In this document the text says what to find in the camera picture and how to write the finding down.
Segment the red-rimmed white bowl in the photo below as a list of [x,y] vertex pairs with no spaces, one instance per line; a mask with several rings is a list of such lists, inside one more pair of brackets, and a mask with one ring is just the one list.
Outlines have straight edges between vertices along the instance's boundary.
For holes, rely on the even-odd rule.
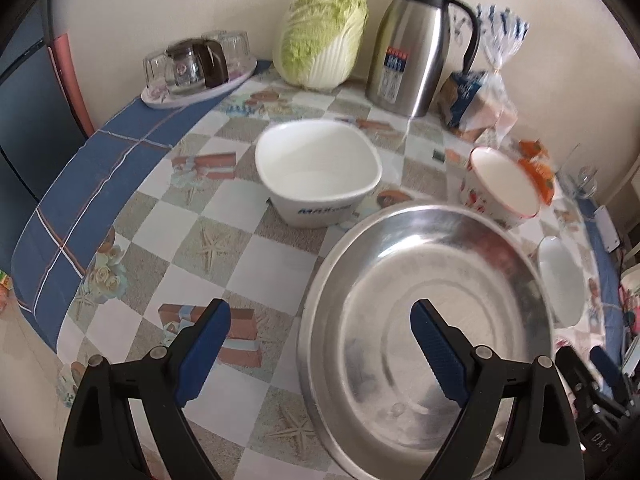
[[477,146],[469,154],[460,188],[460,202],[505,230],[539,214],[535,183],[507,154]]

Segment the white square MAX bowl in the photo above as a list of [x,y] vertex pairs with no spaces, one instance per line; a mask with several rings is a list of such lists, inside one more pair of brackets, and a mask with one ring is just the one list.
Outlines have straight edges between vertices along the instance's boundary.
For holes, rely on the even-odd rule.
[[367,136],[347,122],[329,119],[267,128],[256,143],[255,166],[281,219],[301,229],[348,219],[383,173]]

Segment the small white round bowl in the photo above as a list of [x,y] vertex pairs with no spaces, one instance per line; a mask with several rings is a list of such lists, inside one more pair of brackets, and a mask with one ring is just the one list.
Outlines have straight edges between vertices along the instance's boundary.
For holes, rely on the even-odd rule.
[[557,236],[546,236],[538,245],[536,266],[550,301],[554,325],[575,326],[585,309],[586,283],[582,269]]

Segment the white power strip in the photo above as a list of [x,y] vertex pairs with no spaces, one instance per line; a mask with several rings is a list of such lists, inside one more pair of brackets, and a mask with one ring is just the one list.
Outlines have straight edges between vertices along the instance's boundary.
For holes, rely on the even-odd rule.
[[607,252],[614,252],[614,250],[620,246],[620,237],[608,213],[608,208],[604,205],[598,207],[594,212],[594,221],[596,222],[605,250]]

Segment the large stainless steel bowl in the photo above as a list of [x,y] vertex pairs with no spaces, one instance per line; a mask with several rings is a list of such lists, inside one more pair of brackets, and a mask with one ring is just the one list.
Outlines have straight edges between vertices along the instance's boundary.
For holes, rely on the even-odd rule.
[[[455,333],[471,348],[455,352]],[[479,346],[524,363],[552,349],[544,286],[511,234],[420,200],[356,224],[312,281],[297,341],[326,452],[352,478],[421,477],[471,395]]]

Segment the clear glass mug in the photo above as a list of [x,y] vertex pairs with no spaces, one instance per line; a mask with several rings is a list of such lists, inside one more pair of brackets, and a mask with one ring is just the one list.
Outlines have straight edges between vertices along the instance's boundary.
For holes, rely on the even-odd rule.
[[587,164],[584,151],[582,144],[576,144],[556,167],[556,178],[563,193],[578,200],[593,198],[598,188],[598,168]]

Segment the orange snack packet front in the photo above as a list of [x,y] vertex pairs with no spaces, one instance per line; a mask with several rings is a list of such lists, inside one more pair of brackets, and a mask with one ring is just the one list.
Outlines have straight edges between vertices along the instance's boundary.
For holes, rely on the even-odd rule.
[[555,194],[553,170],[544,162],[529,158],[520,158],[518,164],[533,180],[541,203],[550,206]]

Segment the orange snack packet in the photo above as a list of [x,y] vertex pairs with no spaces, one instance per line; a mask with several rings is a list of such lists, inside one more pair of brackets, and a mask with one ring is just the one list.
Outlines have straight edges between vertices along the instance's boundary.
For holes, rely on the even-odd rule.
[[544,162],[529,158],[520,158],[518,164],[533,180],[541,203],[550,206],[555,194],[553,170]]
[[518,150],[523,158],[533,159],[536,157],[548,158],[549,153],[541,140],[519,140]]

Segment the patterned blue-edged tablecloth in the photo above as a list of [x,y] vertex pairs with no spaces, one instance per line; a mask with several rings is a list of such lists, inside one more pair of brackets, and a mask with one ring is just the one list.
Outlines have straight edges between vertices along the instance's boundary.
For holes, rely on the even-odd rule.
[[469,144],[434,116],[373,107],[354,82],[311,93],[262,70],[220,102],[131,102],[65,166],[12,259],[18,305],[58,358],[64,405],[90,356],[140,359],[167,340],[165,304],[219,297],[247,310],[243,352],[214,365],[184,412],[221,477],[344,477],[312,430],[295,353],[309,283],[345,227],[287,226],[254,164],[262,130],[298,118],[344,120],[375,145],[382,181],[356,219],[401,198],[458,196]]

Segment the orange snack packet back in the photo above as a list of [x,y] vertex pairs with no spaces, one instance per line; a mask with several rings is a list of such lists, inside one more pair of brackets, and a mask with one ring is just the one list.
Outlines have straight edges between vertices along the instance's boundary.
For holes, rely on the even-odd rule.
[[536,157],[548,158],[549,153],[541,140],[519,140],[518,150],[523,158],[533,159]]

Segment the upturned clear glass left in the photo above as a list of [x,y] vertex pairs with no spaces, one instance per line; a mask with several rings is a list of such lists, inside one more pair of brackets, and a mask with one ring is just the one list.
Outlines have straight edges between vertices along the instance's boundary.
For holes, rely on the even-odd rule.
[[164,50],[152,52],[143,60],[146,88],[150,91],[167,91],[166,70],[168,55]]

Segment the upturned clear glass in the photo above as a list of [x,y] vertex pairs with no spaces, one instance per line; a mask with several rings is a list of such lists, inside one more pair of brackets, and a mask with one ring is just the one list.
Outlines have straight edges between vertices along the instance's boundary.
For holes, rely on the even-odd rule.
[[250,56],[250,42],[244,30],[212,30],[203,36],[206,40],[215,40],[222,47],[226,58],[229,77],[242,72],[244,61]]
[[146,88],[150,91],[167,91],[166,70],[168,55],[164,50],[152,52],[143,60]]

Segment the upturned clear glass right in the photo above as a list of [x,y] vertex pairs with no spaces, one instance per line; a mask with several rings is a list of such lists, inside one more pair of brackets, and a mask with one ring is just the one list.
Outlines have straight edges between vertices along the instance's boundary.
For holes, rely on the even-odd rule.
[[244,61],[250,56],[250,42],[244,30],[212,30],[203,36],[206,40],[215,40],[222,47],[226,58],[229,77],[242,72]]

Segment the napa cabbage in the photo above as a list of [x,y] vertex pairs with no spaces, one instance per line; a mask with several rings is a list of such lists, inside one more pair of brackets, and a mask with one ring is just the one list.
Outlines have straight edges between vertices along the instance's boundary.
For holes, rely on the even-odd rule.
[[294,87],[338,87],[356,64],[368,17],[368,0],[292,0],[272,48],[278,74]]

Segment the stainless steel thermos jug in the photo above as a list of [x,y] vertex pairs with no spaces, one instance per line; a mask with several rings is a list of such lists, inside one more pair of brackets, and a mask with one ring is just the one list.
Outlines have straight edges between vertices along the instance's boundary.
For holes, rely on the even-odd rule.
[[449,8],[466,13],[472,34],[463,55],[467,73],[480,47],[480,22],[461,0],[392,0],[376,33],[366,97],[386,112],[422,117],[437,90],[449,52]]

